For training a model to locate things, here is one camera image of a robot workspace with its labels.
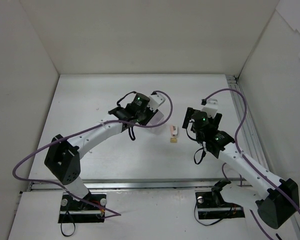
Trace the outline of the white three-compartment organizer box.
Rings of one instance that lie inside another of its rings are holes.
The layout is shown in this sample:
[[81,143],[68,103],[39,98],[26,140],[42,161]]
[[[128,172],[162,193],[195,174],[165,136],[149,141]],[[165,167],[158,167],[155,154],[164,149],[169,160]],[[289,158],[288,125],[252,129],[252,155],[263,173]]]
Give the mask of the white three-compartment organizer box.
[[[153,118],[147,123],[147,126],[154,126],[154,125],[159,125],[165,120],[164,114],[159,110]],[[151,132],[152,134],[159,135],[164,128],[164,125],[157,126],[157,127],[152,127],[152,128],[147,128],[148,132]]]

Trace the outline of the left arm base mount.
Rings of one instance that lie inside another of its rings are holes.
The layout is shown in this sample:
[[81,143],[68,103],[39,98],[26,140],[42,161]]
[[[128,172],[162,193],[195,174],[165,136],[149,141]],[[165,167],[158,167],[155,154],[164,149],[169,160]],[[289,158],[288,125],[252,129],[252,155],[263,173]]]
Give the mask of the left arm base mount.
[[58,223],[104,223],[104,215],[98,207],[77,201],[64,192],[60,202]]

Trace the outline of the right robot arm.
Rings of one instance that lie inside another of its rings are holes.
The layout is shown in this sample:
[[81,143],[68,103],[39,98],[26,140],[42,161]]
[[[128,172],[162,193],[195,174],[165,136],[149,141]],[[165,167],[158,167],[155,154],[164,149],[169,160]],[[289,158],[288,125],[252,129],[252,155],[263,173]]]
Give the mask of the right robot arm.
[[300,206],[297,183],[291,178],[282,179],[244,153],[232,136],[218,129],[221,118],[220,113],[211,116],[206,110],[188,107],[182,128],[195,134],[193,141],[201,145],[202,157],[212,154],[237,171],[254,189],[244,190],[222,180],[212,188],[212,202],[217,206],[237,203],[256,211],[270,228],[279,229]]

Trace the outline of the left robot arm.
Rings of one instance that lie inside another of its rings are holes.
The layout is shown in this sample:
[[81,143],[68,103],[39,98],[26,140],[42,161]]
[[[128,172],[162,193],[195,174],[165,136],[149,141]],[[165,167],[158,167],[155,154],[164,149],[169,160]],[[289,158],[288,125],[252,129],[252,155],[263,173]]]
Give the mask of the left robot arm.
[[118,120],[147,125],[165,100],[158,92],[153,92],[150,96],[137,92],[133,101],[125,107],[118,101],[117,107],[100,121],[100,127],[49,147],[44,164],[66,190],[74,195],[71,202],[77,209],[84,210],[90,204],[91,193],[80,178],[81,159],[84,155],[112,136],[125,130],[132,132],[131,125],[117,122]]

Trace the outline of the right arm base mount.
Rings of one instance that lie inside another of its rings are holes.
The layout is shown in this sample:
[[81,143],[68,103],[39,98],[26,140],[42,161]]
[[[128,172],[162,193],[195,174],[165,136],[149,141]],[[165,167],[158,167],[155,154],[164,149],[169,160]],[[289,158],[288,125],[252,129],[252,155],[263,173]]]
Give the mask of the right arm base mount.
[[242,206],[226,202],[221,196],[221,190],[230,181],[218,181],[210,190],[195,192],[193,215],[195,220],[208,227],[226,219],[245,218]]

